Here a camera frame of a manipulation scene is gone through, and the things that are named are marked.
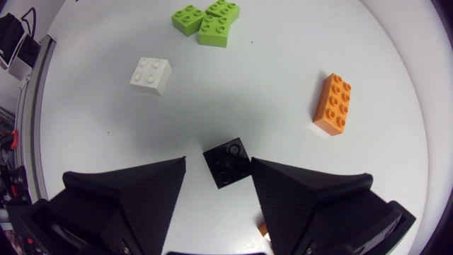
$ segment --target white table surface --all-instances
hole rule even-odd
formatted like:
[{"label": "white table surface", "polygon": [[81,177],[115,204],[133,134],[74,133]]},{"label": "white table surface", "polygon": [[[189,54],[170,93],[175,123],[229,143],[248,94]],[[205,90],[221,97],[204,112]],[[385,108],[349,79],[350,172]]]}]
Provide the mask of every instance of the white table surface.
[{"label": "white table surface", "polygon": [[[240,137],[251,157],[374,177],[372,190],[418,219],[392,254],[407,254],[422,217],[428,156],[418,99],[397,51],[350,1],[237,1],[227,48],[198,45],[171,24],[187,4],[66,1],[45,84],[41,153],[49,197],[65,171],[95,173],[187,156],[164,245],[201,254],[271,253],[252,178],[218,190],[203,151]],[[168,59],[164,96],[133,91],[140,57]],[[323,80],[351,84],[345,132],[311,123]]]}]

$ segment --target white wall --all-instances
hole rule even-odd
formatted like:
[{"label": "white wall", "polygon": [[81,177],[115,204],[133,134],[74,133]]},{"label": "white wall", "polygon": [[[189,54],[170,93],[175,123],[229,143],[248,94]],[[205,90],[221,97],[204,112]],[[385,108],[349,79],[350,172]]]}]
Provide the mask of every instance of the white wall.
[{"label": "white wall", "polygon": [[[36,31],[35,40],[39,41],[47,34],[58,10],[65,0],[8,0],[0,12],[5,16],[8,12],[16,18],[21,18],[31,7],[36,9]],[[11,76],[6,70],[0,69],[0,107],[16,112],[17,100],[19,98],[19,80]]]},{"label": "white wall", "polygon": [[362,0],[362,3],[380,22],[400,54],[423,114],[428,142],[428,193],[410,252],[419,254],[442,217],[453,186],[452,46],[431,1]]}]

